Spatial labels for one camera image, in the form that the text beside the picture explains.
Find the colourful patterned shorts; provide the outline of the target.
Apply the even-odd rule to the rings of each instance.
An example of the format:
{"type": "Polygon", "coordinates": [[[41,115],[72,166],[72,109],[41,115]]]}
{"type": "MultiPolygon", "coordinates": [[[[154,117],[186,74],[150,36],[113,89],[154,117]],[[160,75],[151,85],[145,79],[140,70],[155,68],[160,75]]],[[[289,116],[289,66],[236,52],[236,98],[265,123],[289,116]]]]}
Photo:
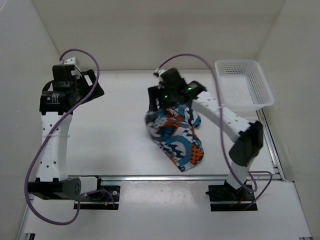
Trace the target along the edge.
{"type": "Polygon", "coordinates": [[[145,125],[153,142],[180,172],[194,168],[205,153],[195,129],[202,122],[199,114],[185,104],[148,110],[145,125]]]}

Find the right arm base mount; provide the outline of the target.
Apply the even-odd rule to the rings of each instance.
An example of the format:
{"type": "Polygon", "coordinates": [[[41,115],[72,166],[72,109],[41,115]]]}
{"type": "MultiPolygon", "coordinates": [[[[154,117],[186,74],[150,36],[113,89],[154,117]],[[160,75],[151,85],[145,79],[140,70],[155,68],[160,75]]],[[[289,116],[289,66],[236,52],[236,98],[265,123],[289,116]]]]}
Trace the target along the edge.
{"type": "Polygon", "coordinates": [[[255,195],[242,187],[232,191],[224,185],[209,185],[205,193],[209,197],[211,212],[244,212],[257,211],[256,203],[253,203],[255,195]]]}

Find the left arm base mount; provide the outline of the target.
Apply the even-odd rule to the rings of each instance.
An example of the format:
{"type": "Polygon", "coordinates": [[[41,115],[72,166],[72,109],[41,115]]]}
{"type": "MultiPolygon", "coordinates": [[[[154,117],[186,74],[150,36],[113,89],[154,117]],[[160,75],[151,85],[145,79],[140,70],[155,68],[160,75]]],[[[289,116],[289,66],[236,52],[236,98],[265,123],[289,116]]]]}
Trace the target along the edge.
{"type": "Polygon", "coordinates": [[[109,192],[95,192],[82,197],[79,204],[80,210],[108,210],[115,211],[119,209],[121,196],[121,183],[119,181],[105,181],[101,178],[97,181],[97,189],[104,189],[109,192]]]}

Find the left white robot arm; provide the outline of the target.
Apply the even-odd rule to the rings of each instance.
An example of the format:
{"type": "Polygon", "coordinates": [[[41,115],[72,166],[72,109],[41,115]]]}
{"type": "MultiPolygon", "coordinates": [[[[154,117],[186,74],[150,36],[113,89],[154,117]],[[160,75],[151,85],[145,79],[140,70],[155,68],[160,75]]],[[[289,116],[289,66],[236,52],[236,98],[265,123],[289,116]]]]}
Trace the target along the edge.
{"type": "Polygon", "coordinates": [[[42,89],[39,111],[42,142],[35,179],[28,181],[27,193],[43,200],[77,200],[80,178],[69,178],[67,144],[73,117],[72,108],[104,95],[92,69],[80,71],[76,63],[65,61],[52,67],[53,80],[42,89]]]}

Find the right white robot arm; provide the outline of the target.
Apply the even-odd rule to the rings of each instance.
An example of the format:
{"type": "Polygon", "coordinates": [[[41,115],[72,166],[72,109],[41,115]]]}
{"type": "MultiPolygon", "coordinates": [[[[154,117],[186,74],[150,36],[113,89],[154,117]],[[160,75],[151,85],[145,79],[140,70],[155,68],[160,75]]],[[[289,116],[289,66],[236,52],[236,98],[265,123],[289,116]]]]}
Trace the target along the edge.
{"type": "Polygon", "coordinates": [[[202,142],[195,133],[206,117],[219,127],[220,135],[228,136],[233,145],[222,150],[229,174],[224,193],[238,199],[254,158],[264,145],[263,126],[250,122],[222,106],[205,86],[197,81],[187,83],[176,68],[157,69],[158,85],[149,87],[149,107],[145,125],[154,143],[181,172],[197,165],[204,158],[202,142]]]}

